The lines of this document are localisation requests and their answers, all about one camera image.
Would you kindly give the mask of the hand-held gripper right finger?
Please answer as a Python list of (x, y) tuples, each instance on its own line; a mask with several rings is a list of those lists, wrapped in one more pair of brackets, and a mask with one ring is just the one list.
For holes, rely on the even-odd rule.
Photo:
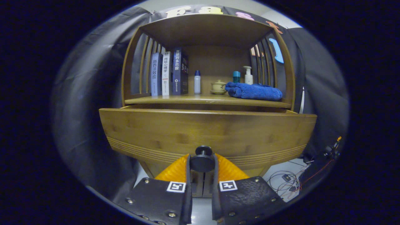
[(213, 156), (212, 218), (217, 224), (258, 225), (287, 206), (262, 177), (249, 177), (223, 156)]

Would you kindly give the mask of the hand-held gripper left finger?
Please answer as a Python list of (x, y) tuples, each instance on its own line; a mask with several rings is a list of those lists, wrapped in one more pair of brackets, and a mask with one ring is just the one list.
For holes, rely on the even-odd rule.
[(126, 195), (125, 209), (149, 225), (191, 224), (190, 159), (184, 155), (156, 178), (142, 178)]

